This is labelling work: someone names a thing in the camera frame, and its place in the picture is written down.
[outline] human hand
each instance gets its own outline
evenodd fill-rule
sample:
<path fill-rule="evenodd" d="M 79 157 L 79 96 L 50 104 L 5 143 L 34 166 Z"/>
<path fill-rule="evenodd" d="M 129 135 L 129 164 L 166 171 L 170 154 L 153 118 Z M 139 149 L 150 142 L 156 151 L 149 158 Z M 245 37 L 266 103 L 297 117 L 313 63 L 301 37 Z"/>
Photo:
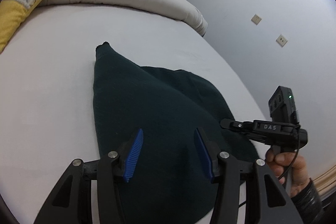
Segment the human hand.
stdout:
<path fill-rule="evenodd" d="M 266 152 L 266 163 L 278 178 L 283 173 L 284 166 L 290 165 L 294 156 L 294 152 L 285 152 L 280 153 L 274 157 L 273 150 L 270 148 Z M 292 165 L 292 168 L 292 188 L 290 193 L 291 198 L 301 192 L 310 182 L 304 157 L 298 155 Z M 280 179 L 280 183 L 285 183 L 285 177 Z"/>

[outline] white bed sheet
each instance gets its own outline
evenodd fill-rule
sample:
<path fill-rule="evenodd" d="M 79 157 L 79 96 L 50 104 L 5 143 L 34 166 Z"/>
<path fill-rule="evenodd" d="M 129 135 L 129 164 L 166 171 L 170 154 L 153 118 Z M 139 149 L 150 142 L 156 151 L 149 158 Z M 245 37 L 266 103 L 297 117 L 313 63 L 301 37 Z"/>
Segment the white bed sheet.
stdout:
<path fill-rule="evenodd" d="M 184 22 L 106 5 L 37 8 L 0 55 L 0 193 L 21 224 L 33 223 L 73 159 L 99 158 L 92 85 L 104 41 L 138 65 L 204 77 L 236 120 L 264 119 L 230 66 Z"/>

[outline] wall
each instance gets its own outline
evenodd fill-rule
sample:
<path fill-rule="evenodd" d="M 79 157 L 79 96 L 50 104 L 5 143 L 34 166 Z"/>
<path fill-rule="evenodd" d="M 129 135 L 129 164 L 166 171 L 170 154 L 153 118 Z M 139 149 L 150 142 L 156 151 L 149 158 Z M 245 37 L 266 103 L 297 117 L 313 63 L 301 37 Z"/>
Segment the wall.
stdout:
<path fill-rule="evenodd" d="M 262 112 L 278 85 L 291 87 L 309 143 L 313 178 L 336 164 L 335 0 L 188 0 L 209 23 L 205 39 L 229 63 Z M 262 21 L 251 22 L 254 14 Z M 281 48 L 277 37 L 287 44 Z"/>

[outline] wall outlet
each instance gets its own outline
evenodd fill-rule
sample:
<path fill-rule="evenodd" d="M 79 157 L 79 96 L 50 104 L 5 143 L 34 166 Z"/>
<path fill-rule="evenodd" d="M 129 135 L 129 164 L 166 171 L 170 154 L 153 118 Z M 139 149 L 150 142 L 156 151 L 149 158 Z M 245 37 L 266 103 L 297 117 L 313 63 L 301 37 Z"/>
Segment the wall outlet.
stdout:
<path fill-rule="evenodd" d="M 287 43 L 287 39 L 280 34 L 280 36 L 277 39 L 277 42 L 280 44 L 281 47 L 283 47 Z"/>
<path fill-rule="evenodd" d="M 258 23 L 261 21 L 261 17 L 258 15 L 254 15 L 254 17 L 252 17 L 251 21 L 255 24 L 258 25 Z"/>

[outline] cable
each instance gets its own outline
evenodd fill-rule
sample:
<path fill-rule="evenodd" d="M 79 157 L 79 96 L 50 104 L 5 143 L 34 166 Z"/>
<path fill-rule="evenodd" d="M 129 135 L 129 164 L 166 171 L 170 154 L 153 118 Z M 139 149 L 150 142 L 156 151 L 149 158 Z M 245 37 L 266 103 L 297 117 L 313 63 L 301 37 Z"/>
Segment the cable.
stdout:
<path fill-rule="evenodd" d="M 246 201 L 242 202 L 239 204 L 238 208 L 240 208 L 241 206 L 245 205 L 246 204 Z"/>
<path fill-rule="evenodd" d="M 299 154 L 299 150 L 300 150 L 300 125 L 297 124 L 295 127 L 293 127 L 292 132 L 294 131 L 294 129 L 296 129 L 296 133 L 297 133 L 297 149 L 296 149 L 296 153 L 295 156 L 293 158 L 293 160 L 291 161 L 290 165 L 287 166 L 287 168 L 283 171 L 283 173 L 280 175 L 280 177 L 278 177 L 278 180 L 281 180 L 289 171 L 289 169 L 292 167 L 293 163 L 295 162 L 297 155 Z"/>

